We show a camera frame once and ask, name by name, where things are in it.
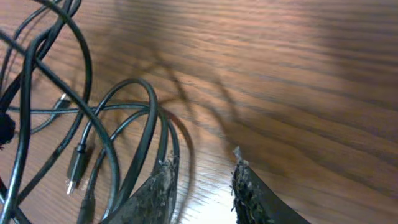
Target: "cable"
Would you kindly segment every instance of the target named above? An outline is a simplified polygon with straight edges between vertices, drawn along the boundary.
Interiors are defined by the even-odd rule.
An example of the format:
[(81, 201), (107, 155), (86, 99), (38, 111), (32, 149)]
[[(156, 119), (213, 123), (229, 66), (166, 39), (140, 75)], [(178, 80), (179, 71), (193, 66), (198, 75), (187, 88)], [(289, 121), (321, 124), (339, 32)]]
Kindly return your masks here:
[[(59, 100), (57, 100), (57, 102), (54, 104), (53, 109), (59, 109), (59, 108), (68, 108), (70, 106), (70, 100), (66, 99), (66, 94), (63, 94)], [(46, 128), (48, 125), (50, 125), (52, 122), (54, 122), (57, 118), (59, 118), (59, 114), (51, 114), (51, 116), (44, 121), (42, 124), (40, 124), (39, 126), (37, 126), (36, 128), (30, 130), (30, 134), (36, 134), (37, 132), (43, 130), (44, 128)]]
[[(147, 152), (149, 150), (149, 145), (152, 141), (154, 135), (154, 130), (157, 122), (157, 117), (160, 118), (161, 122), (161, 133), (159, 147), (156, 155), (156, 162), (152, 173), (157, 170), (164, 169), (163, 164), (166, 160), (167, 146), (169, 132), (172, 139), (173, 145), (173, 159), (172, 163), (174, 168), (177, 168), (174, 176), (178, 177), (178, 163), (179, 163), (179, 144), (177, 133), (173, 127), (173, 124), (169, 120), (167, 113), (164, 109), (160, 108), (157, 103), (157, 97), (154, 89), (149, 83), (143, 79), (128, 79), (124, 80), (117, 85), (115, 85), (108, 94), (100, 101), (98, 106), (89, 107), (87, 102), (91, 93), (91, 83), (92, 83), (92, 67), (91, 67), (91, 57), (90, 51), (88, 49), (87, 43), (81, 34), (78, 26), (71, 20), (71, 17), (77, 12), (80, 7), (81, 0), (65, 0), (62, 8), (59, 8), (56, 3), (59, 0), (54, 0), (51, 2), (49, 0), (34, 0), (43, 5), (40, 9), (35, 11), (30, 15), (14, 33), (13, 38), (8, 37), (2, 30), (0, 30), (0, 39), (5, 41), (9, 45), (7, 49), (6, 56), (4, 58), (4, 63), (1, 70), (1, 80), (4, 79), (5, 71), (7, 70), (9, 57), (13, 49), (24, 56), (23, 69), (20, 74), (15, 77), (11, 84), (7, 87), (6, 91), (0, 98), (0, 113), (3, 114), (1, 119), (9, 118), (6, 114), (7, 111), (19, 112), (20, 113), (20, 128), (18, 136), (18, 148), (17, 155), (14, 161), (14, 167), (12, 169), (12, 174), (9, 183), (9, 189), (5, 185), (1, 187), (1, 198), (2, 203), (4, 203), (3, 210), (1, 213), (0, 223), (8, 223), (8, 221), (13, 218), (17, 223), (30, 223), (29, 220), (24, 216), (22, 211), (18, 208), (18, 205), (29, 195), (29, 193), (34, 189), (35, 186), (40, 182), (44, 175), (51, 169), (55, 161), (59, 158), (64, 149), (68, 146), (72, 137), (74, 137), (80, 123), (82, 121), (83, 115), (88, 117), (88, 122), (84, 128), (83, 134), (81, 136), (80, 142), (76, 149), (73, 151), (71, 158), (71, 163), (68, 168), (68, 177), (71, 180), (69, 185), (69, 192), (71, 193), (76, 183), (80, 181), (85, 169), (86, 163), (88, 161), (88, 156), (86, 155), (86, 142), (90, 129), (94, 126), (98, 136), (104, 144), (104, 148), (97, 158), (95, 167), (91, 171), (90, 181), (88, 188), (86, 190), (86, 195), (81, 203), (81, 209), (79, 212), (78, 223), (90, 223), (93, 220), (93, 212), (95, 207), (95, 196), (94, 188), (96, 179), (98, 176), (98, 171), (102, 165), (105, 156), (109, 158), (109, 164), (111, 166), (111, 186), (109, 192), (108, 205), (104, 212), (103, 218), (107, 218), (109, 214), (118, 212), (118, 208), (122, 207), (136, 184), (139, 173), (141, 172), (144, 160), (146, 158)], [(43, 31), (41, 34), (37, 35), (29, 44), (28, 48), (24, 49), (21, 47), (16, 40), (22, 32), (22, 30), (27, 27), (27, 25), (34, 20), (39, 14), (43, 13), (46, 9), (50, 9), (58, 15), (57, 21), (48, 29)], [(42, 59), (46, 56), (47, 52), (50, 50), (51, 46), (57, 39), (61, 29), (64, 25), (71, 28), (72, 32), (76, 36), (80, 48), (83, 53), (85, 62), (85, 84), (82, 97), (78, 96), (70, 87), (62, 81), (51, 69), (48, 68)], [(38, 68), (42, 73), (53, 82), (59, 89), (61, 89), (65, 94), (56, 102), (52, 109), (32, 109), (30, 107), (31, 99), (31, 81), (32, 73)], [(108, 101), (113, 97), (113, 95), (119, 90), (126, 88), (129, 84), (137, 83), (144, 87), (148, 96), (149, 102), (132, 102), (123, 103), (116, 105), (107, 105)], [(16, 93), (21, 91), (20, 98), (20, 108), (11, 106), (11, 101), (14, 99)], [(77, 108), (68, 108), (71, 101), (65, 100), (64, 96), (68, 96), (71, 101), (73, 101)], [(98, 115), (103, 110), (122, 110), (122, 109), (135, 109), (138, 110), (133, 113), (127, 120), (125, 120), (109, 137), (106, 133), (101, 121), (98, 119)], [(18, 194), (19, 187), (22, 181), (22, 175), (24, 172), (25, 162), (27, 158), (27, 151), (29, 149), (30, 135), (35, 134), (45, 127), (50, 125), (55, 119), (57, 119), (61, 114), (65, 113), (76, 113), (76, 118), (68, 130), (65, 138), (58, 145), (58, 147), (53, 151), (52, 155), (47, 159), (45, 164), (41, 167), (38, 173), (33, 177), (33, 179), (26, 185), (24, 189)], [(38, 127), (31, 129), (30, 117), (33, 114), (50, 114), (50, 118)], [(119, 163), (116, 155), (116, 151), (113, 148), (112, 142), (117, 138), (119, 133), (125, 129), (131, 122), (140, 116), (147, 115), (146, 125), (143, 130), (141, 140), (139, 141), (137, 151), (132, 159), (129, 170), (123, 183), (120, 187), (120, 173), (119, 173)], [(13, 121), (5, 122), (7, 132), (11, 133), (14, 131), (12, 126)], [(174, 186), (172, 189), (177, 188), (177, 181), (174, 179)], [(174, 208), (176, 193), (170, 193), (170, 198), (172, 203), (172, 208)]]
[[(54, 0), (55, 4), (58, 4), (61, 0)], [(31, 23), (37, 16), (41, 15), (41, 13), (43, 13), (45, 10), (47, 9), (47, 7), (42, 6), (40, 9), (36, 10), (35, 12), (33, 12), (28, 18), (26, 18), (17, 28), (17, 30), (15, 31), (14, 35), (12, 36), (13, 40), (17, 40), (19, 35), (22, 33), (22, 31), (27, 27), (27, 25), (29, 23)], [(3, 85), (3, 81), (6, 78), (5, 74), (6, 74), (6, 70), (8, 67), (8, 63), (9, 63), (9, 59), (11, 57), (11, 53), (12, 53), (12, 47), (8, 47), (7, 48), (7, 52), (6, 52), (6, 56), (4, 56), (4, 60), (2, 61), (2, 66), (1, 66), (1, 71), (0, 71), (0, 95), (2, 93), (2, 85)]]

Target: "black plastic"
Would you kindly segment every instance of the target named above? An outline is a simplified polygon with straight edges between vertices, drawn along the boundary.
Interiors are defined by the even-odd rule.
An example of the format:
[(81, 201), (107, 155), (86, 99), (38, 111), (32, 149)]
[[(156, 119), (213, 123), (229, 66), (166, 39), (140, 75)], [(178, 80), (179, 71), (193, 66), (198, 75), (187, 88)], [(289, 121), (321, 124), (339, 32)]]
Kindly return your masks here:
[(15, 122), (8, 114), (0, 112), (0, 146), (11, 142), (14, 132)]

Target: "cable plug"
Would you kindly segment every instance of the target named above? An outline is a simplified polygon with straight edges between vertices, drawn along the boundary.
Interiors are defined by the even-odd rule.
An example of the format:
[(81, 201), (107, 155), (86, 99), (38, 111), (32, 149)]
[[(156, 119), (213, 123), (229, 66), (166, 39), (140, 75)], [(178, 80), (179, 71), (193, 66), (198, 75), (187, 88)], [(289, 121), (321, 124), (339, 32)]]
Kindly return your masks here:
[(15, 122), (6, 113), (0, 112), (0, 147), (10, 143), (15, 132)]
[(70, 158), (67, 177), (69, 180), (67, 194), (73, 193), (76, 186), (80, 183), (81, 178), (87, 167), (88, 157), (86, 154), (86, 145), (79, 144), (73, 150), (72, 157)]
[(54, 104), (54, 109), (65, 109), (69, 108), (71, 101), (67, 98), (67, 94), (64, 93), (59, 100)]

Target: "wood grain surface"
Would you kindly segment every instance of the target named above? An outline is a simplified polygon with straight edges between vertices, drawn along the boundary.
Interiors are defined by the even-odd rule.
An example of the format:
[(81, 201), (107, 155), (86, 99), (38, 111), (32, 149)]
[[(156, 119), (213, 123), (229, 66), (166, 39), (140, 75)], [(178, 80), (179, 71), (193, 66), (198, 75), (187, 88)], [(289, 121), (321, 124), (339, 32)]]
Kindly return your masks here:
[[(1, 0), (1, 29), (12, 34), (38, 6)], [(181, 143), (179, 222), (235, 223), (232, 150), (240, 146), (263, 181), (309, 222), (387, 224), (398, 223), (397, 10), (393, 0), (83, 0), (74, 20), (93, 57), (91, 105), (117, 82), (145, 78), (189, 130), (193, 150)], [(48, 13), (29, 26), (24, 45), (55, 19)], [(1, 58), (5, 51), (2, 43)], [(81, 92), (84, 64), (67, 27), (44, 62)], [(10, 78), (21, 65), (18, 57)], [(33, 107), (50, 108), (61, 94), (36, 72)], [(147, 98), (131, 86), (113, 102), (129, 100)], [(101, 119), (111, 132), (131, 113), (108, 111)], [(32, 137), (23, 186), (73, 118), (64, 115)], [(144, 121), (115, 142), (122, 175)], [(76, 221), (88, 174), (71, 197), (65, 181), (80, 134), (21, 205), (34, 223)], [(158, 139), (159, 130), (138, 185), (150, 174)], [(16, 146), (17, 139), (0, 152), (7, 183)], [(90, 146), (94, 154), (101, 149), (95, 134)], [(105, 163), (96, 221), (109, 180)]]

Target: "connector tip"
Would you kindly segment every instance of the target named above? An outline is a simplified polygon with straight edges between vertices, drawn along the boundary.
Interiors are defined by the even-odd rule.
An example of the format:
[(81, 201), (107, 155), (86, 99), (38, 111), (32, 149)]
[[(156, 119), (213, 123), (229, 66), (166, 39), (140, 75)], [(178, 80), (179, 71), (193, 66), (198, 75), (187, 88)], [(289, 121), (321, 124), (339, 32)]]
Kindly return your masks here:
[(67, 94), (66, 94), (66, 93), (62, 94), (61, 100), (65, 99), (66, 97), (67, 97)]
[(76, 187), (76, 182), (69, 181), (67, 194), (71, 195), (73, 193), (73, 190), (75, 189), (75, 187)]

